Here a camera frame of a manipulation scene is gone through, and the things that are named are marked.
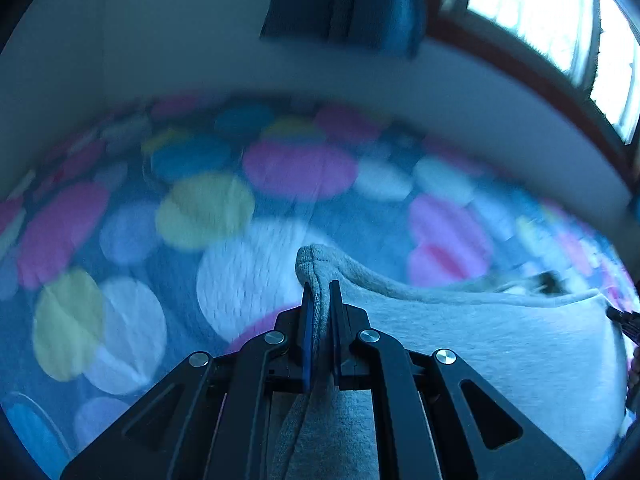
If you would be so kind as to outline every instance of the folded fabric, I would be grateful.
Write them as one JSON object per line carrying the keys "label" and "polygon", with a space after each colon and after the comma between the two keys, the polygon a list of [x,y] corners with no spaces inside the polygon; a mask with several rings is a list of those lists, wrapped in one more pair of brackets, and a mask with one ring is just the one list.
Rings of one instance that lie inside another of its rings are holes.
{"label": "folded fabric", "polygon": [[321,245],[298,251],[296,273],[314,293],[315,380],[284,417],[272,479],[378,478],[370,393],[338,391],[328,359],[318,358],[329,350],[331,280],[340,281],[346,303],[367,311],[372,327],[405,348],[454,350],[587,474],[616,436],[625,412],[625,348],[597,290],[546,296],[531,280],[518,294],[412,288]]}

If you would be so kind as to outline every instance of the metal screw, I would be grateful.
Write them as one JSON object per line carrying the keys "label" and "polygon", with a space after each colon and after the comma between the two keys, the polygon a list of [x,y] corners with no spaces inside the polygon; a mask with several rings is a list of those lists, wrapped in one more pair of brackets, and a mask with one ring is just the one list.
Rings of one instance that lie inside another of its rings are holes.
{"label": "metal screw", "polygon": [[284,341],[284,334],[277,330],[272,330],[264,335],[264,340],[270,345],[278,345]]}
{"label": "metal screw", "polygon": [[196,352],[189,357],[189,364],[194,368],[200,368],[209,362],[209,356],[204,352]]}
{"label": "metal screw", "polygon": [[456,355],[451,350],[443,348],[436,352],[436,359],[444,365],[452,365],[456,362]]}
{"label": "metal screw", "polygon": [[375,343],[380,339],[380,334],[371,328],[367,328],[358,334],[361,341],[365,343]]}

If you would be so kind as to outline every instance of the brown window frame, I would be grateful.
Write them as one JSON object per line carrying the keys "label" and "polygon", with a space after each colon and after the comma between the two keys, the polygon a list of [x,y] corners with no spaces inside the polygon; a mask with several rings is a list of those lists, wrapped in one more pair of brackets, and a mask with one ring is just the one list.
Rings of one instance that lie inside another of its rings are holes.
{"label": "brown window frame", "polygon": [[[594,24],[597,23],[598,28],[592,35],[587,68],[587,74],[593,74],[591,84],[576,88],[569,78],[529,45],[495,23],[468,12],[468,0],[456,0],[451,12],[442,10],[442,1],[427,0],[427,37],[479,57],[525,84],[584,133],[629,189],[636,188],[640,175],[640,121],[631,142],[625,144],[590,99],[600,39],[599,6],[594,6]],[[632,24],[631,29],[637,38],[638,30]]]}

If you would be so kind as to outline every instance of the polka dot bedspread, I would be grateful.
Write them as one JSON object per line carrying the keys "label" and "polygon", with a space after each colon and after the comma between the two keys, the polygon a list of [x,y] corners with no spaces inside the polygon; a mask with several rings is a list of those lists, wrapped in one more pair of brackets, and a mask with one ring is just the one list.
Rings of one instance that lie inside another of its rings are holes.
{"label": "polka dot bedspread", "polygon": [[36,462],[58,478],[187,354],[272,328],[313,242],[415,286],[554,270],[639,306],[597,231],[390,117],[284,96],[136,102],[0,203],[0,400]]}

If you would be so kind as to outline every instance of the wall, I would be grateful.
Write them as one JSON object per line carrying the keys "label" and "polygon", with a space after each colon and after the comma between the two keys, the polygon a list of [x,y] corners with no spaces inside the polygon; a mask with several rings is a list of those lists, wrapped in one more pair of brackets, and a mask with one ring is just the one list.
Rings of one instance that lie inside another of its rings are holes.
{"label": "wall", "polygon": [[104,110],[104,0],[34,0],[0,55],[0,196]]}
{"label": "wall", "polygon": [[571,123],[518,82],[426,41],[414,62],[261,41],[269,0],[107,0],[114,103],[200,86],[293,90],[379,107],[447,137],[564,203],[640,267],[630,194]]}

